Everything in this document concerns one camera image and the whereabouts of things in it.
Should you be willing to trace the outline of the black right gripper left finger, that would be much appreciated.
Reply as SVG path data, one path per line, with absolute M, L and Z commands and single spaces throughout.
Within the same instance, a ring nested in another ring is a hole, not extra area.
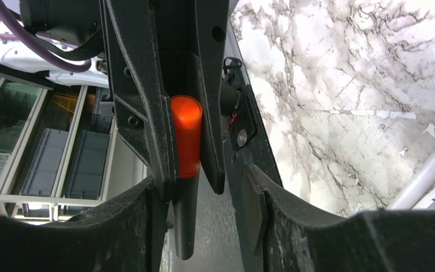
M 146 178 L 65 222 L 0 215 L 0 271 L 154 271 L 152 188 Z

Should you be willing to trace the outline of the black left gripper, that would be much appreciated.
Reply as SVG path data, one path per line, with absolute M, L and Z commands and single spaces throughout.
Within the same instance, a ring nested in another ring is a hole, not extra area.
M 121 139 L 148 167 L 162 199 L 177 179 L 170 97 L 198 98 L 201 163 L 224 192 L 220 92 L 228 1 L 101 1 L 108 77 Z

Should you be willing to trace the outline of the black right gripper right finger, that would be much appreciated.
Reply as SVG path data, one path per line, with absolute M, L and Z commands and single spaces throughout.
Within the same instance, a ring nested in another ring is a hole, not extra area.
M 265 209 L 264 271 L 435 271 L 435 210 L 372 210 L 344 218 L 274 183 L 247 179 Z

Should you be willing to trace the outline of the orange cap black highlighter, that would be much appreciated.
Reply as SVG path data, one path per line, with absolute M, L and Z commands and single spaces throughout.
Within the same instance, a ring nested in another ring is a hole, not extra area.
M 202 107 L 191 96 L 171 98 L 178 166 L 177 195 L 172 202 L 176 255 L 188 260 L 194 253 L 195 222 L 200 171 Z

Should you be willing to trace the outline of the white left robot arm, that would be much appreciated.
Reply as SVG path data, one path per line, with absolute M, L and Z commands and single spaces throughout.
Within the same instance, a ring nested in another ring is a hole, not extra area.
M 184 175 L 171 99 L 202 107 L 199 168 L 224 190 L 220 124 L 228 1 L 0 1 L 0 20 L 38 55 L 72 73 L 105 57 L 121 138 L 148 165 L 164 199 Z

